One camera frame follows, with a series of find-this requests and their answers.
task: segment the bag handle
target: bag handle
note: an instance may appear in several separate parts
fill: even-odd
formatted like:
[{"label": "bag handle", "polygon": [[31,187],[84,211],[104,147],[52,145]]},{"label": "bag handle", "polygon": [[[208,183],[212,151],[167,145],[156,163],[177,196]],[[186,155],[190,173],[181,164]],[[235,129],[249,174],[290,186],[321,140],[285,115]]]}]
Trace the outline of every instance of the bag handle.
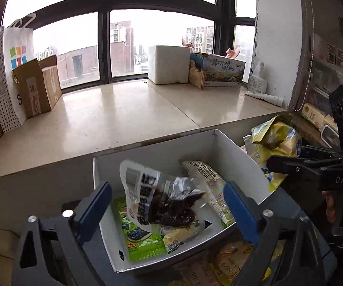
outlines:
[{"label": "bag handle", "polygon": [[[30,20],[28,22],[26,22],[24,25],[23,25],[23,19],[25,17],[31,17]],[[31,13],[31,14],[28,14],[26,15],[25,17],[21,18],[21,19],[17,19],[15,20],[10,26],[8,26],[8,28],[25,28],[28,26],[28,24],[30,22],[32,22],[36,17],[37,17],[37,14],[36,13]]]}]

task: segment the microsoft logo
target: microsoft logo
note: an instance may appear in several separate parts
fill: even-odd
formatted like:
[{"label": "microsoft logo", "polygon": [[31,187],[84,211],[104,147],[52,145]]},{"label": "microsoft logo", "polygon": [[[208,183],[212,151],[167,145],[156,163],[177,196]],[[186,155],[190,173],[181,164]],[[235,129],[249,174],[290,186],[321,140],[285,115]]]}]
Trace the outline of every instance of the microsoft logo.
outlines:
[{"label": "microsoft logo", "polygon": [[26,46],[12,47],[10,48],[10,56],[13,58],[11,60],[11,67],[15,69],[18,66],[27,62],[26,59]]}]

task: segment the styrofoam box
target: styrofoam box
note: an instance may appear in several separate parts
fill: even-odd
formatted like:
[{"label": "styrofoam box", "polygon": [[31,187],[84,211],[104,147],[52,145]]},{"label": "styrofoam box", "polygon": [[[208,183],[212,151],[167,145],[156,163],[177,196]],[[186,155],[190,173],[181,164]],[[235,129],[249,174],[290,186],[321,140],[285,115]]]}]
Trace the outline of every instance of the styrofoam box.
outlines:
[{"label": "styrofoam box", "polygon": [[[95,188],[101,181],[108,181],[113,189],[113,198],[124,196],[124,188],[119,176],[119,165],[124,159],[130,159],[175,176],[187,175],[180,164],[181,161],[202,160],[216,170],[225,181],[235,181],[244,194],[255,199],[258,204],[271,194],[268,191],[268,180],[260,167],[219,130],[209,130],[96,157],[93,160]],[[234,223],[224,230],[219,216],[209,205],[203,206],[197,214],[212,224],[194,240],[181,245],[169,255],[165,253],[130,262],[121,224],[115,217],[116,214],[113,213],[112,204],[110,204],[101,219],[100,230],[113,270],[142,272],[169,266],[207,248],[237,228]],[[124,260],[121,260],[119,251],[124,253]]]},{"label": "styrofoam box", "polygon": [[189,80],[190,47],[149,46],[148,78],[156,85],[182,83]]}]

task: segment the windowsill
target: windowsill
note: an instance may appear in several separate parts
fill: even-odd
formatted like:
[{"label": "windowsill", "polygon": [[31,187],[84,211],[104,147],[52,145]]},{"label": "windowsill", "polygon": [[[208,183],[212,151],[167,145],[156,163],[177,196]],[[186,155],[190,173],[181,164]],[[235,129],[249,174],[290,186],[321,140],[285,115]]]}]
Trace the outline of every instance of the windowsill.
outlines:
[{"label": "windowsill", "polygon": [[244,92],[137,80],[65,94],[51,112],[1,137],[0,176],[283,111]]}]

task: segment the black window frame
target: black window frame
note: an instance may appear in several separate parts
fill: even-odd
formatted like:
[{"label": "black window frame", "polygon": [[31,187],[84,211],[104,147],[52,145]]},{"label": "black window frame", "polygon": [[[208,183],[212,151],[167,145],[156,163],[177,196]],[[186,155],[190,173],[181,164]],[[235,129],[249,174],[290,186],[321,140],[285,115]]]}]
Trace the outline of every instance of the black window frame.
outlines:
[{"label": "black window frame", "polygon": [[[0,29],[7,0],[0,0]],[[62,89],[63,93],[113,82],[147,78],[147,73],[112,77],[110,61],[109,16],[118,9],[152,9],[205,18],[214,22],[213,53],[226,55],[234,46],[236,26],[255,26],[256,19],[236,17],[236,0],[64,0],[35,13],[37,17],[28,28],[38,29],[57,21],[84,14],[98,14],[98,62],[100,79]]]}]

